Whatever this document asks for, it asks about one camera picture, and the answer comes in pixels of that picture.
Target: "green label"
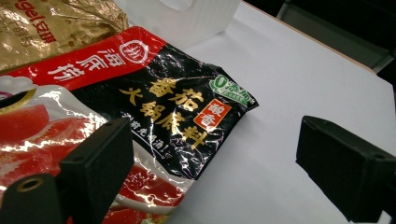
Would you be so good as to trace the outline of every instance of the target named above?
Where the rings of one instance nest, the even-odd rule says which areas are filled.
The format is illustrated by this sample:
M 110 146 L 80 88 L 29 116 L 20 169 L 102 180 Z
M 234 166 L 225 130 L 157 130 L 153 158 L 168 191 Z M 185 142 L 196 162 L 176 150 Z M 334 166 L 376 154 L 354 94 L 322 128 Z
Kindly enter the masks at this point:
M 230 81 L 224 75 L 219 75 L 215 80 L 211 80 L 209 83 L 215 93 L 232 99 L 241 105 L 248 106 L 248 103 L 255 103 L 247 91 L 242 89 L 238 84 Z

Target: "food package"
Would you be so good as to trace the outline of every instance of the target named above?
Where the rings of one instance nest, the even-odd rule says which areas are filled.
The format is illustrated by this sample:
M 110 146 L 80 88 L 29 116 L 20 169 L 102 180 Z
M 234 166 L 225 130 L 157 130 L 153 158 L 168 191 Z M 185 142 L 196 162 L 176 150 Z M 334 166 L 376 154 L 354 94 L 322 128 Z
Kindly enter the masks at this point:
M 7 75 L 64 86 L 105 119 L 130 119 L 135 164 L 108 224 L 164 223 L 236 123 L 258 106 L 220 67 L 137 26 Z
M 112 0 L 0 1 L 0 74 L 60 55 L 128 28 Z
M 61 86 L 0 77 L 0 202 L 13 182 L 59 162 L 106 120 Z

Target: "translucent plastic box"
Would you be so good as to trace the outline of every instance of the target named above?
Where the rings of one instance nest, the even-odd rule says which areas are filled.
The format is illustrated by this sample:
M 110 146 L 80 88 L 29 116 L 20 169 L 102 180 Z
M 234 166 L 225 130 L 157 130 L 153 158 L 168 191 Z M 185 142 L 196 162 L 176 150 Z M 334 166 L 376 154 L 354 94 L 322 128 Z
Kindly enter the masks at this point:
M 184 48 L 223 31 L 241 0 L 115 0 L 129 23 Z

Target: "gold package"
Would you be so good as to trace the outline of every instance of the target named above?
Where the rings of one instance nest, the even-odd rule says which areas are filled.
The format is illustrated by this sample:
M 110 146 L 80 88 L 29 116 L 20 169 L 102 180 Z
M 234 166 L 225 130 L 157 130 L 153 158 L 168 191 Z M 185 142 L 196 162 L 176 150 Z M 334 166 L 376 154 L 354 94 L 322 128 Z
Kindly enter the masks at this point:
M 112 0 L 0 0 L 0 74 L 128 28 Z

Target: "white table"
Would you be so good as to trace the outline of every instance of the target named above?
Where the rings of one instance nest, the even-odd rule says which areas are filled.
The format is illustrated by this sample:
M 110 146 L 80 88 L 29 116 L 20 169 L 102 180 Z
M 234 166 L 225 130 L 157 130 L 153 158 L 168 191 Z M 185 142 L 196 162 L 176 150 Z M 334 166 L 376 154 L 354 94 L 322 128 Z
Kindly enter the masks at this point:
M 261 106 L 238 123 L 167 223 L 348 223 L 295 163 L 301 119 L 328 119 L 396 155 L 391 85 L 244 3 L 225 32 L 184 51 L 223 67 Z

